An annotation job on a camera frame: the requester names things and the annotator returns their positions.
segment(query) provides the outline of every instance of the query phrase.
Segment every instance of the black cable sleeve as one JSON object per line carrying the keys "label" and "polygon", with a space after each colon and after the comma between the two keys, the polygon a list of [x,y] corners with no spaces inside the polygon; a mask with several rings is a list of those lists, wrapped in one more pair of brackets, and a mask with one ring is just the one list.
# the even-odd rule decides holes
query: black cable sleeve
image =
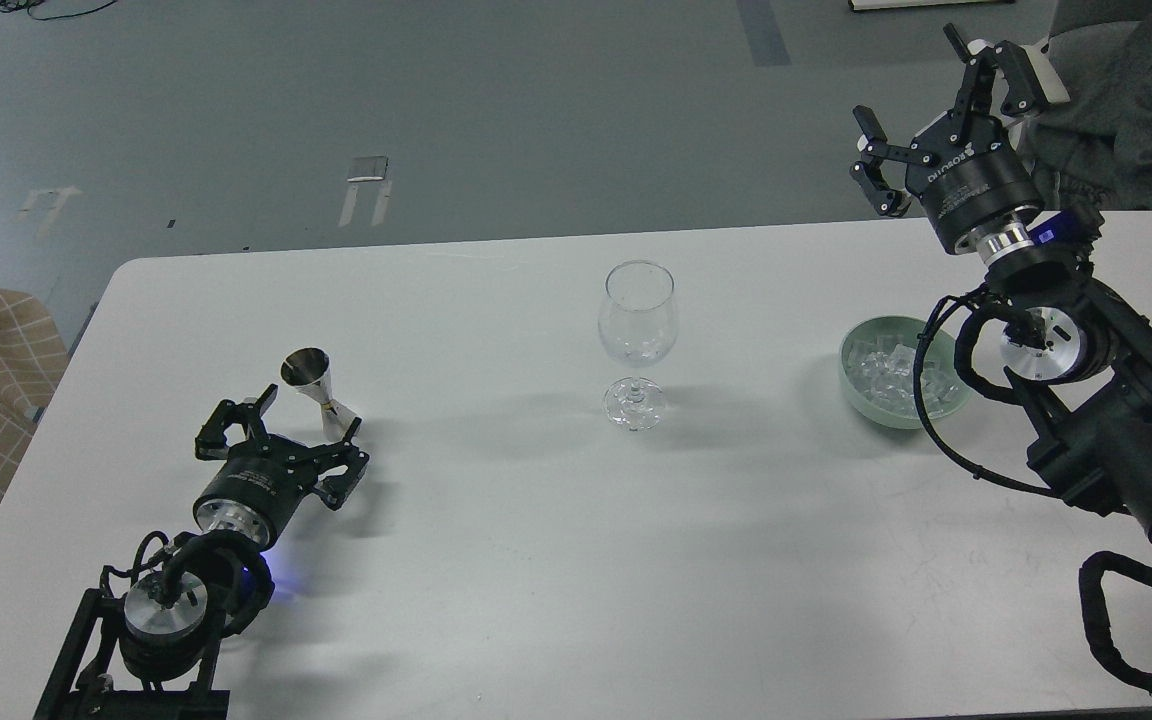
{"label": "black cable sleeve", "polygon": [[[927,432],[927,437],[932,439],[932,444],[945,454],[946,457],[954,461],[955,464],[964,470],[972,473],[973,479],[986,480],[988,483],[996,484],[996,486],[1014,488],[1014,491],[1026,492],[1030,495],[1038,497],[1056,497],[1056,493],[1052,488],[1030,486],[1030,484],[1006,477],[1006,475],[995,473],[993,470],[988,470],[984,465],[975,464],[975,462],[968,460],[963,455],[958,455],[954,448],[952,448],[945,439],[941,438],[940,433],[937,433],[937,429],[932,425],[932,418],[927,414],[927,402],[923,397],[923,363],[927,358],[927,350],[932,347],[932,341],[937,338],[937,333],[941,332],[942,326],[950,319],[950,316],[956,313],[962,306],[968,306],[972,309],[972,304],[984,296],[984,286],[977,288],[977,290],[967,293],[963,297],[942,297],[940,302],[937,302],[935,306],[932,309],[932,314],[927,318],[927,324],[923,325],[923,332],[918,335],[918,346],[914,348],[914,410],[918,414],[918,422],[923,425],[924,432]],[[954,301],[954,305],[946,310],[945,306],[948,302]]]}
{"label": "black cable sleeve", "polygon": [[984,328],[984,324],[990,320],[1002,320],[1007,324],[1033,323],[1032,316],[1025,313],[1024,310],[1001,304],[1001,302],[988,302],[986,305],[978,306],[973,310],[972,316],[964,320],[963,329],[960,329],[957,341],[954,343],[954,372],[963,379],[968,387],[977,391],[984,397],[995,402],[1005,402],[1008,406],[1020,406],[1016,391],[987,381],[975,372],[972,366],[972,354],[980,340],[980,331]]}
{"label": "black cable sleeve", "polygon": [[221,548],[232,552],[234,559],[236,559],[234,561],[244,566],[252,574],[252,581],[255,582],[251,596],[238,607],[236,614],[233,615],[233,620],[229,621],[229,624],[225,626],[223,632],[221,632],[221,637],[229,637],[229,635],[243,632],[243,629],[247,629],[247,626],[250,626],[251,621],[256,620],[256,615],[260,611],[264,611],[270,605],[271,598],[274,597],[274,578],[270,575],[270,566],[266,564],[265,559],[262,556],[260,548],[256,546],[255,541],[251,541],[251,538],[236,532],[236,530],[211,530],[209,533],[197,536],[184,543],[184,547],[180,548],[180,552],[175,553],[162,567],[162,597],[160,598],[160,602],[168,605],[168,602],[177,600],[180,597],[180,577],[182,577],[189,562],[195,556]]}
{"label": "black cable sleeve", "polygon": [[1111,634],[1111,612],[1105,605],[1105,589],[1101,579],[1106,573],[1116,573],[1126,578],[1135,579],[1152,588],[1152,568],[1147,564],[1120,555],[1116,552],[1101,551],[1083,562],[1078,570],[1078,593],[1083,606],[1083,632],[1087,636],[1087,646],[1092,657],[1105,667],[1108,674],[1134,688],[1152,694],[1152,673],[1138,670],[1123,659],[1114,647]]}

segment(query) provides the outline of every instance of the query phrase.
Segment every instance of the glass base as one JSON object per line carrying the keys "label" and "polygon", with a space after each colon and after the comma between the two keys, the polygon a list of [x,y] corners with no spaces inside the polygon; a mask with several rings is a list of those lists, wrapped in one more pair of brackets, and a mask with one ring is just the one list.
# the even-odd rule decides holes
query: glass base
{"label": "glass base", "polygon": [[602,407],[622,429],[652,429],[666,410],[664,389],[646,378],[621,378],[607,388]]}

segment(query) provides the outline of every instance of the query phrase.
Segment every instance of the gray floor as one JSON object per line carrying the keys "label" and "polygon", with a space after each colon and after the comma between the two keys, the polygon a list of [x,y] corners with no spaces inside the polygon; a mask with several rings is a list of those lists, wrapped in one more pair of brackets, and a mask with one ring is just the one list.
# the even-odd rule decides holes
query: gray floor
{"label": "gray floor", "polygon": [[[908,141],[957,90],[942,23],[1032,41],[1055,3],[124,0],[51,23],[0,14],[0,287],[44,300],[73,341],[109,274],[142,256],[870,218],[846,172],[852,105]],[[391,198],[372,223],[369,183],[338,227],[354,156],[389,157]]]}

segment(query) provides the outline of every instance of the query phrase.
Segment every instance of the bowl of ice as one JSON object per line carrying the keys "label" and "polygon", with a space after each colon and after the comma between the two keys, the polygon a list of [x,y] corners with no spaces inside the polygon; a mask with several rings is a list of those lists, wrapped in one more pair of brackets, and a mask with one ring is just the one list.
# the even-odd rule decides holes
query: bowl of ice
{"label": "bowl of ice", "polygon": [[[865,418],[888,429],[922,427],[914,410],[914,348],[923,320],[885,314],[856,325],[838,348],[842,395]],[[923,404],[927,416],[954,414],[970,393],[954,373],[954,338],[938,332],[923,359]]]}

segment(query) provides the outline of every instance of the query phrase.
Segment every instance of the white tape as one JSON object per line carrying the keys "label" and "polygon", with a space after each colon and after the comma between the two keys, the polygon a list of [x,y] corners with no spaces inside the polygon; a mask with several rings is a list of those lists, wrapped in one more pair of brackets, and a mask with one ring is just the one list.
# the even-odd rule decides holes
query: white tape
{"label": "white tape", "polygon": [[340,209],[340,222],[338,228],[343,228],[353,222],[353,206],[358,204],[358,187],[349,183],[349,190],[344,194],[344,206]]}
{"label": "white tape", "polygon": [[65,207],[65,202],[69,200],[70,195],[83,194],[83,191],[74,185],[63,187],[52,192],[56,194],[56,200],[51,205],[51,210],[47,211],[47,215],[41,220],[41,223],[38,225],[38,232],[35,234],[36,237],[46,237],[47,232],[51,232],[51,225],[56,221],[56,218],[60,218],[60,209]]}
{"label": "white tape", "polygon": [[389,210],[389,190],[394,187],[394,181],[380,183],[380,192],[376,196],[376,210],[371,211],[371,227],[385,222],[385,213]]}

